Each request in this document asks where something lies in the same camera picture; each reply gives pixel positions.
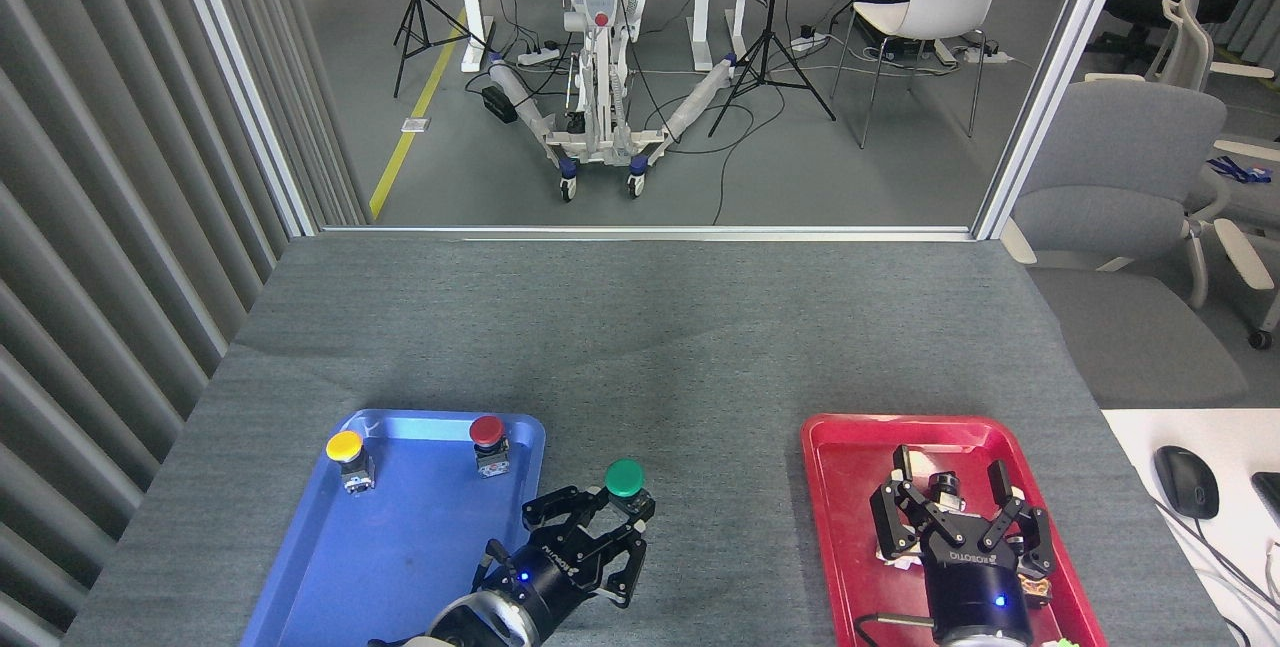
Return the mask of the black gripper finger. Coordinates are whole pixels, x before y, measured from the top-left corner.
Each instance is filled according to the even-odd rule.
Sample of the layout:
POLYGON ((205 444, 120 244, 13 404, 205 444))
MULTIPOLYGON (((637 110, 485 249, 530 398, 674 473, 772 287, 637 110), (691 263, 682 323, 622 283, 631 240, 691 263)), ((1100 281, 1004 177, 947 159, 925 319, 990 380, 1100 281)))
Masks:
POLYGON ((584 550, 585 592, 604 594, 618 609, 630 606, 646 553, 645 529, 646 521, 640 518, 589 542, 584 550), (622 553, 626 555, 622 568, 605 577, 607 568, 622 553))
POLYGON ((952 542, 952 529, 938 504, 913 484, 908 445, 895 450, 893 470, 872 495, 869 504, 884 560, 897 559, 914 545, 927 542, 925 534, 931 530, 952 542))
POLYGON ((580 489, 575 486, 566 486, 527 501, 522 506, 522 524, 530 534, 540 530, 548 534, 568 533, 580 528, 590 536, 593 519, 609 502, 611 492, 607 489, 595 487, 580 489))
POLYGON ((1032 580, 1044 579, 1056 569, 1053 551, 1042 541, 1050 530, 1047 512, 1029 504, 1025 495, 1012 486, 1004 460, 993 460, 987 473, 1000 511, 984 532, 984 552, 1010 548, 1018 559, 1019 574, 1032 580))

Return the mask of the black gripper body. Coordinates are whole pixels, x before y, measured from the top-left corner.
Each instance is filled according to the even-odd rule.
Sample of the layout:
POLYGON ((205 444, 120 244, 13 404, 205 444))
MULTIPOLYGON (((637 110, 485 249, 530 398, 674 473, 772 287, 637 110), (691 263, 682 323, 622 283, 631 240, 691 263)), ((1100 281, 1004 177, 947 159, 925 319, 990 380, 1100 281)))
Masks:
POLYGON ((947 518, 922 542, 925 597, 937 641, 1029 641, 1030 619, 1010 548, 984 552, 984 518, 947 518))
POLYGON ((499 589, 535 624, 561 624, 602 582, 600 547, 580 527, 544 527, 511 557, 499 589))

